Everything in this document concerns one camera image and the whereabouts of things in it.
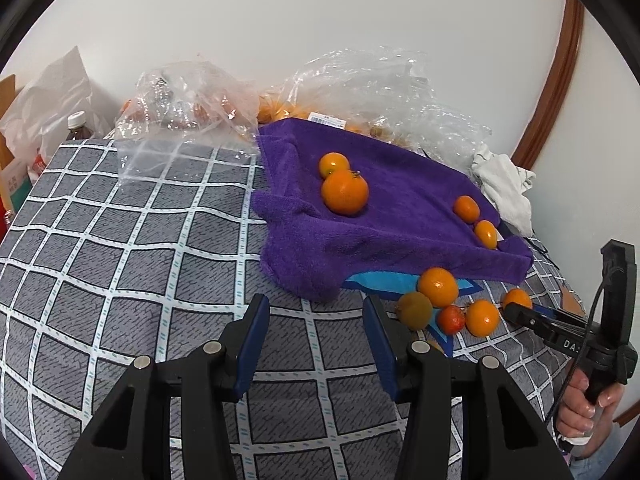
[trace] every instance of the blue gripper pad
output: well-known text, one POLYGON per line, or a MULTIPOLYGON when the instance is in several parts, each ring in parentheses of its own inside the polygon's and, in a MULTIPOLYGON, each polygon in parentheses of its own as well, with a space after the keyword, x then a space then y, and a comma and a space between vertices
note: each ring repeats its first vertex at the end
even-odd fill
MULTIPOLYGON (((250 312, 251 308, 252 305, 247 309, 247 313, 250 312)), ((267 335, 269 327, 269 310, 269 300, 267 297, 262 296, 251 325, 246 331, 244 342, 238 352, 236 383, 234 384, 234 394, 238 399, 249 389, 251 380, 254 378, 255 367, 258 365, 264 337, 267 335)))
POLYGON ((364 323, 364 332, 367 334, 367 340, 369 340, 369 346, 373 354, 373 360, 376 362, 382 388, 395 401, 399 393, 398 383, 396 382, 396 356, 382 328, 376 308, 371 298, 368 297, 362 303, 362 321, 364 323))

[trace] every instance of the white wall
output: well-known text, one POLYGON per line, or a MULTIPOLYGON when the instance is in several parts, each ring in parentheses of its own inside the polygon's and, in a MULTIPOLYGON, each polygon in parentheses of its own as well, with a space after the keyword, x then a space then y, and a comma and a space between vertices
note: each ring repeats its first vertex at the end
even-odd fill
MULTIPOLYGON (((640 86, 604 30, 587 15, 574 79, 534 170, 533 225, 587 306, 610 238, 640 263, 640 86)), ((640 349, 640 285, 632 343, 640 349)), ((620 410, 640 399, 640 368, 620 410)))
POLYGON ((78 44, 111 119, 143 70, 209 59, 238 78, 280 82, 343 47, 431 55, 441 100, 494 130, 511 153, 551 64, 564 0, 56 0, 3 73, 23 85, 78 44))

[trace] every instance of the black cable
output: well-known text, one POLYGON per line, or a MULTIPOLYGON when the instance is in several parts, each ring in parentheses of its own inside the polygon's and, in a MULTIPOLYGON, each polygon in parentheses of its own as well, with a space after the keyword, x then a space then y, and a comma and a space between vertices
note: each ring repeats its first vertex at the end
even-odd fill
POLYGON ((580 364, 580 361, 582 360, 584 354, 587 351, 587 338, 589 337, 589 333, 591 332, 591 327, 593 325, 593 317, 595 316, 595 313, 596 313, 596 305, 598 304, 598 300, 600 299, 600 295, 602 294, 602 290, 604 289, 605 280, 609 279, 609 277, 613 273, 613 270, 606 277, 602 279, 602 281, 600 282, 600 285, 598 286, 596 296, 595 298, 593 298, 593 303, 591 304, 591 310, 589 312, 589 317, 587 319, 587 326, 584 330, 584 336, 582 336, 582 344, 580 345, 580 350, 578 350, 578 355, 574 359, 574 362, 572 363, 571 368, 569 368, 569 373, 564 378, 562 387, 560 388, 560 391, 556 395, 556 400, 554 400, 554 403, 551 406, 551 409, 549 409, 548 413, 546 414, 545 428, 548 426, 551 420, 556 416, 556 411, 560 406, 560 402, 562 402, 562 396, 564 396, 564 392, 569 386, 569 382, 571 381, 571 378, 574 376, 574 372, 578 367, 578 364, 580 364))

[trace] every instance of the finger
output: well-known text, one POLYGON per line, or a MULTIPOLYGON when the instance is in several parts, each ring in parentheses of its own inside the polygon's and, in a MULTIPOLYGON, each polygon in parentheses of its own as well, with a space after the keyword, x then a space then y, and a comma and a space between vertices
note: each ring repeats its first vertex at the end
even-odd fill
POLYGON ((558 420, 558 422, 556 423, 556 428, 562 436, 565 436, 567 438, 577 438, 579 436, 584 436, 584 433, 582 431, 570 428, 561 420, 558 420))
POLYGON ((591 431, 593 429, 593 421, 590 418, 580 416, 572 412, 568 407, 561 406, 558 411, 558 420, 564 422, 569 428, 577 431, 591 431))
POLYGON ((617 404, 622 400, 622 395, 624 393, 625 387, 620 383, 614 383, 602 391, 598 397, 598 404, 603 408, 612 404, 617 404))
POLYGON ((592 406, 589 401, 584 398, 584 393, 571 386, 564 392, 562 403, 567 405, 573 412, 586 418, 591 418, 596 412, 595 406, 592 406))
POLYGON ((580 370, 580 368, 576 368, 574 374, 571 376, 571 380, 569 381, 569 386, 573 386, 582 392, 586 392, 589 387, 589 378, 582 370, 580 370))

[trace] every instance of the blue fabric patch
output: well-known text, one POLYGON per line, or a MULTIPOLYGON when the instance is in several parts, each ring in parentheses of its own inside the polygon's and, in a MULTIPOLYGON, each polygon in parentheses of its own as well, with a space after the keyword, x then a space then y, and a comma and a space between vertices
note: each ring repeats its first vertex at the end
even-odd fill
MULTIPOLYGON (((366 294, 377 294, 383 300, 397 301, 403 294, 415 290, 418 278, 420 276, 417 274, 372 270, 348 277, 342 284, 342 288, 357 288, 366 294)), ((482 287, 472 280, 456 281, 460 296, 468 296, 482 290, 482 287)))
MULTIPOLYGON (((345 280, 342 288, 361 290, 365 294, 376 294, 382 300, 397 301, 400 296, 408 292, 413 292, 420 276, 416 274, 405 274, 403 272, 391 272, 388 270, 372 270, 371 272, 361 272, 354 274, 345 280)), ((460 296, 469 296, 482 290, 473 280, 458 280, 458 290, 460 296)), ((427 325, 427 330, 444 350, 445 355, 453 355, 453 338, 444 335, 437 323, 436 316, 439 309, 434 308, 431 320, 427 325)))

